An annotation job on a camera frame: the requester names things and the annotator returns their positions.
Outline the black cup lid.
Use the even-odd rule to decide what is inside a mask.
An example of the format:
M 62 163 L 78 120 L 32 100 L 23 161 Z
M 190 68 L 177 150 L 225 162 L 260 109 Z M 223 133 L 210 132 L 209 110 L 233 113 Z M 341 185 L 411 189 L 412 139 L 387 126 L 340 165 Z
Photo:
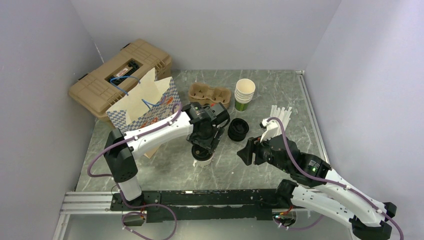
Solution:
M 208 161 L 213 157 L 212 153 L 199 145 L 193 145 L 191 147 L 191 154 L 195 160 L 200 162 Z

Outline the white paper coffee cup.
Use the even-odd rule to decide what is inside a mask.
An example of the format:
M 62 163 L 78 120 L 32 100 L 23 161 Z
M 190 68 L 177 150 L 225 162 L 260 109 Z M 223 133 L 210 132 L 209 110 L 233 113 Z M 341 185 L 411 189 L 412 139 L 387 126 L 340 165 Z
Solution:
M 206 166 L 208 166 L 212 163 L 212 160 L 213 160 L 213 156 L 211 156 L 209 159 L 206 159 L 206 160 L 194 159 L 193 166 L 194 167 L 206 167 Z

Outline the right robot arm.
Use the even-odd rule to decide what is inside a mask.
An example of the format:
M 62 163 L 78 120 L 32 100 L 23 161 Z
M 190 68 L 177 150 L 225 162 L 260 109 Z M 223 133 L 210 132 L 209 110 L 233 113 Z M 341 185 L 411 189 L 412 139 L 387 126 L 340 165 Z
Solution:
M 289 174 L 276 190 L 280 207 L 294 205 L 320 213 L 360 240 L 390 239 L 389 218 L 395 216 L 397 206 L 367 196 L 320 157 L 300 151 L 294 141 L 283 140 L 282 135 L 268 140 L 250 137 L 237 155 L 247 166 L 267 163 Z

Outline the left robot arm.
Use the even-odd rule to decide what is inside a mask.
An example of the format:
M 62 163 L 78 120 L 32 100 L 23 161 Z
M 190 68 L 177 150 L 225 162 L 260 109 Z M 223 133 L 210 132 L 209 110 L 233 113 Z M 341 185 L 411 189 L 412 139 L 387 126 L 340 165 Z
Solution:
M 196 163 L 206 166 L 230 123 L 230 115 L 222 103 L 202 106 L 191 102 L 185 106 L 177 103 L 177 111 L 170 117 L 141 129 L 110 132 L 103 156 L 118 189 L 123 193 L 124 204 L 131 210 L 144 203 L 142 188 L 137 179 L 135 160 L 151 149 L 186 137 L 192 145 L 191 154 Z

